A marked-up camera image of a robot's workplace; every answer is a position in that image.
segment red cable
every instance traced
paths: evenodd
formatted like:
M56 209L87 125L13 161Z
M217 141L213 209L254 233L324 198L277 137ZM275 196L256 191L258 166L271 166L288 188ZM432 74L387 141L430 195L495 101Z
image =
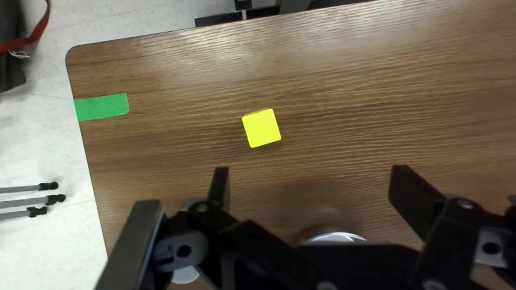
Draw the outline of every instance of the red cable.
M46 1L46 11L45 11L43 17L34 27L32 33L27 38L14 38L14 40L0 43L0 54L8 53L8 51L16 51L16 50L21 50L27 45L32 45L34 41L37 41L43 35L46 24L48 24L48 19L50 19L50 0L45 0L45 1Z

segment bolt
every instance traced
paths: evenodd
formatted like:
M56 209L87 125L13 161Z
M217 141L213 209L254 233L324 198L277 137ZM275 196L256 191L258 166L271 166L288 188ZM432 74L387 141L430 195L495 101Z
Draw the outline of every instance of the bolt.
M317 290L338 290L335 283L322 280L317 283Z
M422 288L424 290L446 290L446 286L441 282L433 280L433 278L425 278L422 282Z
M195 211L196 211L196 212L206 212L206 211L208 211L206 203L196 204L196 206L195 206Z
M456 199L456 203L464 209L472 209L474 207L474 204L469 199L464 199L464 198Z

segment black machine frame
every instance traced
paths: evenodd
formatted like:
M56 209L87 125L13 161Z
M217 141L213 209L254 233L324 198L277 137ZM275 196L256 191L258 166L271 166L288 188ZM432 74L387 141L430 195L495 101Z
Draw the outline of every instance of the black machine frame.
M174 270L195 265L213 288L485 288L474 262L514 286L514 206L506 215L445 196L408 166L393 166L388 199L424 240L401 244L288 246L229 211L229 169L214 170L208 198L166 217L159 201L138 201L96 283L103 288L167 288Z
M350 4L369 0L275 0L271 6L254 8L253 0L233 0L235 11L195 19L195 27L214 25L232 21L266 17L274 14L298 12L325 6Z

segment gray floor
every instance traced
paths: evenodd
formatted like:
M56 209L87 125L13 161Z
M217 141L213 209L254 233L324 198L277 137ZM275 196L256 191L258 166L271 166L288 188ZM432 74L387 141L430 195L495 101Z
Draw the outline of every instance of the gray floor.
M43 0L22 4L32 27ZM0 185L59 180L69 199L48 215L0 224L0 288L92 288L106 261L66 51L79 43L190 29L198 16L230 9L232 0L53 1L48 30L27 66L27 85L0 95Z

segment metal rod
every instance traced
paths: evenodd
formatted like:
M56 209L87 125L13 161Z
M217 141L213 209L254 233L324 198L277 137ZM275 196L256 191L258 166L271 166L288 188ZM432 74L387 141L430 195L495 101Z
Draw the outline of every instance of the metal rod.
M3 188L0 188L0 193L42 191L42 190L54 190L58 186L59 186L58 182L42 182L37 185L3 186Z
M0 201L0 207L17 207L17 206L27 206L27 204L45 204L46 201L48 201L46 196L24 198L24 199L8 199L8 201Z
M13 211L13 212L0 214L0 220L16 219L16 217L29 217L29 212L27 211Z

